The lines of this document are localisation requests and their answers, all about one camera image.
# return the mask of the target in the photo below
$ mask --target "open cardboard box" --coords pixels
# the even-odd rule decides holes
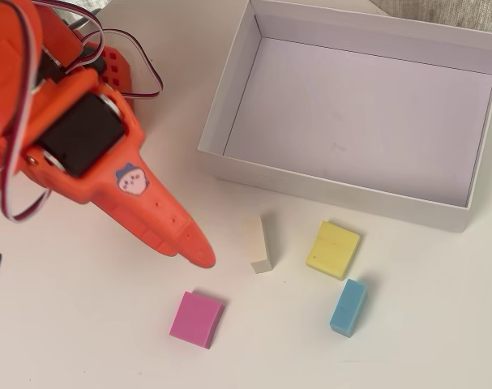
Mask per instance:
[[[251,0],[199,150],[226,180],[462,231],[492,34]]]

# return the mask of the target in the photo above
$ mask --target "foam block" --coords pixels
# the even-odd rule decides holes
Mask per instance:
[[[224,304],[198,293],[184,292],[170,335],[198,346],[210,348]]]
[[[338,280],[343,280],[359,243],[359,235],[322,221],[306,264]]]
[[[329,324],[332,330],[348,338],[352,336],[365,299],[366,286],[355,280],[346,280],[340,299],[330,317]]]
[[[247,258],[255,273],[272,270],[267,239],[260,216],[251,216],[244,221],[244,238]]]

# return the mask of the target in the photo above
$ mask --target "cartoon sticker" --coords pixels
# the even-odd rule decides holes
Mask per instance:
[[[126,164],[116,172],[119,189],[131,195],[141,195],[148,186],[145,172],[139,166]]]

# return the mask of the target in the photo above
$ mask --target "tabletop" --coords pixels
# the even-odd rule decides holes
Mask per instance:
[[[367,0],[314,5],[380,12]],[[196,151],[245,0],[113,0],[165,81],[135,112],[150,169],[198,221],[211,269],[149,249],[92,204],[54,194],[25,224],[0,212],[0,389],[474,388],[492,385],[492,131],[464,233],[223,182]],[[136,88],[153,88],[119,37]],[[22,207],[41,190],[15,180]],[[241,222],[264,215],[275,267],[256,275]],[[351,338],[328,319],[342,283],[306,266],[321,220],[362,235],[368,287]],[[169,336],[185,291],[226,301],[210,349]]]

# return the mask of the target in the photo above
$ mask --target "box wall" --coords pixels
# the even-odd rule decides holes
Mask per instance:
[[[492,34],[383,15],[252,0],[265,37],[492,75]]]
[[[481,160],[483,157],[483,152],[485,150],[487,135],[489,134],[489,131],[492,131],[492,93],[490,95],[489,108],[487,109],[486,121],[481,135],[480,147],[478,148],[477,163],[474,166],[474,174],[473,174],[473,179],[471,181],[471,189],[469,191],[469,197],[467,202],[469,208],[471,207],[471,204],[473,202],[474,192],[476,190],[476,184],[478,180],[478,173],[480,171]]]
[[[199,150],[224,153],[262,36],[248,2],[213,99]]]
[[[205,159],[208,168],[224,180],[274,190],[320,203],[352,208],[453,232],[463,231],[468,221],[468,209],[463,207],[350,186],[216,154],[206,153]]]

